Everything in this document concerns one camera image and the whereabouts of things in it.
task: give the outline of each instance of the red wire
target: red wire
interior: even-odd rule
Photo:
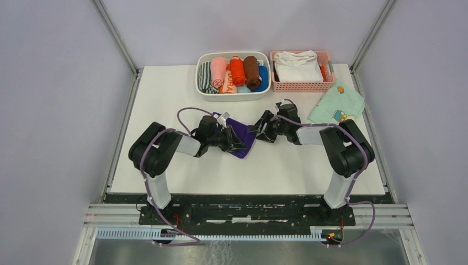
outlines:
[[[177,228],[179,228],[179,215],[178,215],[178,214],[174,214],[172,217],[177,218],[177,222],[176,222],[175,226],[176,226]]]
[[[182,221],[182,219],[179,219],[182,223],[182,231],[184,231],[184,228],[185,228],[185,225],[184,225],[184,221]]]
[[[341,216],[341,226],[339,227],[338,232],[341,232],[343,230],[343,227],[344,227],[344,220],[343,220],[343,217]]]

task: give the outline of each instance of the orange rolled towel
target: orange rolled towel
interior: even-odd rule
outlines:
[[[226,76],[224,77],[224,82],[222,83],[222,87],[219,89],[220,94],[231,94],[237,93],[237,87],[233,84],[232,81],[232,73],[229,65],[226,68]]]
[[[231,66],[232,83],[236,87],[242,87],[247,80],[242,60],[238,56],[233,56],[229,65]]]

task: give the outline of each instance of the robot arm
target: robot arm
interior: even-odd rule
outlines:
[[[350,186],[355,181],[354,176],[364,166],[363,154],[341,130],[335,127],[301,126],[296,105],[277,103],[276,107],[278,110],[276,115],[287,118],[289,121],[274,119],[275,115],[266,110],[260,120],[251,127],[250,132],[256,133],[258,140],[269,143],[274,143],[278,135],[284,135],[295,145],[323,145],[333,168],[333,174],[322,199],[321,208],[324,218],[340,214],[347,207],[346,198],[349,196]],[[226,114],[218,119],[213,116],[204,116],[199,127],[192,132],[192,136],[170,131],[163,134],[150,148],[143,167],[149,175],[147,181],[155,199],[156,205],[154,206],[163,209],[171,201],[165,171],[175,152],[200,157],[209,146],[217,146],[224,152],[246,148],[232,128],[222,122],[223,119],[227,119]],[[368,163],[372,162],[375,158],[374,151],[355,122],[345,120],[339,126],[356,139],[364,150]],[[132,145],[129,159],[133,161],[135,168],[140,169],[143,153],[152,139],[164,129],[163,125],[152,123]]]
[[[297,115],[295,104],[280,102],[276,104],[276,109],[278,110],[277,116],[287,118],[289,121],[273,119],[275,115],[266,110],[251,131],[257,133],[258,140],[270,143],[274,143],[278,135],[285,135],[288,141],[295,145],[323,145],[333,168],[333,174],[323,196],[321,208],[325,218],[341,213],[347,206],[346,198],[349,196],[350,186],[355,181],[354,176],[364,166],[363,154],[349,137],[336,127],[329,127],[327,124],[314,127],[298,125],[301,120]],[[375,158],[374,150],[356,123],[352,120],[345,120],[339,126],[362,147],[368,163],[372,162]]]
[[[193,136],[189,137],[175,131],[169,131],[161,135],[151,146],[146,154],[143,168],[145,174],[148,174],[146,181],[149,192],[156,203],[153,206],[164,209],[171,201],[171,194],[167,187],[166,169],[175,152],[200,157],[207,152],[210,146],[217,146],[223,152],[234,152],[247,148],[236,136],[233,128],[223,122],[227,118],[227,113],[218,119],[213,116],[204,116],[199,127],[193,131]],[[156,135],[165,129],[166,127],[163,125],[154,122],[135,141],[129,151],[129,159],[132,160],[135,168],[140,169],[140,162],[146,148]]]
[[[140,169],[143,153],[156,135],[165,127],[159,123],[152,123],[145,132],[136,140],[129,151],[129,159],[135,168]],[[164,209],[171,201],[171,194],[167,188],[166,168],[175,152],[195,156],[201,147],[201,143],[191,137],[181,135],[175,131],[163,134],[150,148],[144,161],[145,173],[148,174],[148,186],[154,196],[156,205]]]

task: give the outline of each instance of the white plastic basket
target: white plastic basket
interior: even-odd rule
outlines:
[[[270,91],[270,86],[272,85],[271,80],[272,78],[268,77],[268,87],[261,92],[252,92],[252,93],[235,93],[235,94],[205,94],[198,88],[198,75],[200,70],[200,65],[204,62],[211,61],[216,57],[224,57],[229,62],[229,60],[233,56],[239,56],[241,59],[245,59],[247,56],[255,56],[258,61],[263,61],[263,65],[268,69],[268,74],[271,75],[273,72],[270,68],[270,63],[268,61],[268,57],[258,51],[230,51],[230,52],[215,52],[212,54],[205,54],[200,59],[198,59],[198,63],[196,64],[196,71],[195,71],[195,89],[196,91],[208,101],[247,101],[247,100],[257,100],[261,99],[265,96],[268,91]]]

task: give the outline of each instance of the pink rolled towel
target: pink rolled towel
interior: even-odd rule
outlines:
[[[226,67],[227,61],[223,57],[216,57],[211,60],[211,84],[214,87],[220,88],[222,86],[222,81],[226,76]]]

